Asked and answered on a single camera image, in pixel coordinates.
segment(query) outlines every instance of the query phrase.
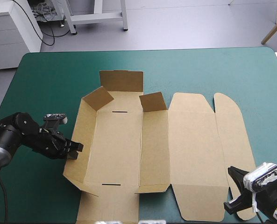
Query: wooden chair leg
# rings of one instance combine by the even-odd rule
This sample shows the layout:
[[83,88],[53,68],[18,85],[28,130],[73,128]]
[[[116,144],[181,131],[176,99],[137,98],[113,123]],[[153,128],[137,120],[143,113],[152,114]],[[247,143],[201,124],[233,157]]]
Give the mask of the wooden chair leg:
[[265,36],[265,38],[262,40],[262,44],[265,44],[275,33],[277,32],[277,25],[274,26],[274,28]]

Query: cabinet drawer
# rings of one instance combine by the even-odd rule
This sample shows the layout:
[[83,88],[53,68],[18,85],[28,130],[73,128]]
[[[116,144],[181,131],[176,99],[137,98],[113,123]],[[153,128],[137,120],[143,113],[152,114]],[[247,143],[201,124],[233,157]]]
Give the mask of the cabinet drawer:
[[24,42],[17,29],[0,31],[0,45]]
[[18,67],[26,53],[29,53],[29,50],[24,43],[0,45],[0,69]]
[[10,15],[0,15],[0,30],[17,29]]

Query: cardboard panel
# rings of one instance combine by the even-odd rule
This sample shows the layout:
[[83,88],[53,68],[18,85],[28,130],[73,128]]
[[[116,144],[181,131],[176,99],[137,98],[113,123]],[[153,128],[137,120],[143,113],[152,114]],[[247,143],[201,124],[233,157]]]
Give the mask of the cardboard panel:
[[161,92],[155,92],[139,96],[142,103],[143,112],[167,110],[163,95]]
[[101,86],[94,90],[90,94],[82,98],[87,102],[95,111],[108,104],[114,98],[107,92],[107,90]]
[[79,221],[138,222],[138,187],[94,186],[99,197],[85,192],[81,195],[77,223]]
[[182,218],[221,222],[228,186],[172,185]]
[[142,113],[98,112],[85,183],[139,185]]
[[196,93],[176,92],[170,103],[169,111],[214,113],[206,98]]
[[74,181],[83,183],[84,181],[88,157],[91,151],[96,117],[97,112],[82,99],[80,102],[72,140],[75,142],[81,142],[84,147],[82,152],[78,153],[78,158],[76,160],[67,160],[64,167],[64,176],[72,183],[74,183]]
[[[181,215],[185,220],[218,222],[224,210],[215,203],[225,202],[228,184],[215,114],[200,94],[175,93],[170,107],[170,178],[172,185],[177,185]],[[208,200],[199,199],[201,188],[206,189]],[[207,207],[210,216],[201,218],[199,208]]]
[[137,193],[138,194],[145,194],[145,193],[161,193],[165,192],[170,184],[155,184],[155,185],[144,185],[140,186]]
[[148,189],[144,185],[152,185],[151,192],[161,192],[162,185],[169,186],[169,157],[168,111],[143,113],[140,192]]
[[118,92],[111,91],[114,100],[102,107],[99,112],[141,112],[142,105],[139,96],[143,92]]
[[[235,166],[246,171],[254,170],[256,164],[243,116],[238,105],[231,98],[221,93],[214,95],[214,102],[217,128],[223,147],[226,171],[230,166]],[[233,197],[238,197],[240,192],[228,174],[227,180]],[[255,213],[252,212],[252,209],[248,209],[239,212],[238,215],[243,220],[249,220],[255,216]]]
[[92,186],[85,185],[83,182],[76,181],[74,179],[68,178],[69,181],[74,184],[79,190],[89,193],[94,196],[98,196],[98,192],[94,190]]
[[142,71],[100,71],[100,81],[108,91],[143,92]]

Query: white cabinet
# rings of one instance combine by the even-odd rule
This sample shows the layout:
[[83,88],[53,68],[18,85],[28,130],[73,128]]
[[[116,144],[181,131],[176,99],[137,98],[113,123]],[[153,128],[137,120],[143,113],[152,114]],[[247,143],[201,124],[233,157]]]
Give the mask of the white cabinet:
[[[43,34],[27,0],[16,0],[30,17],[37,33]],[[29,52],[40,52],[42,41],[33,30],[22,9],[11,0],[0,0],[0,69],[19,66]]]

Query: green table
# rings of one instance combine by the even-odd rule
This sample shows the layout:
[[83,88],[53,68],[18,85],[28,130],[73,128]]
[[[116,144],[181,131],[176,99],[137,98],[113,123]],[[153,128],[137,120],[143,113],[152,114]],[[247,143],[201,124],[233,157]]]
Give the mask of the green table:
[[[191,49],[111,52],[33,53],[24,56],[0,108],[0,118],[29,112],[36,121],[46,113],[66,113],[60,127],[71,137],[80,99],[100,86],[99,70],[144,71],[144,92],[234,99],[244,116],[257,165],[277,163],[277,58],[269,48]],[[63,176],[64,161],[49,160],[21,147],[2,169],[10,222],[74,223],[80,192]],[[0,188],[0,222],[4,216]],[[140,198],[140,219],[184,222],[169,188]],[[239,222],[225,215],[223,222]]]

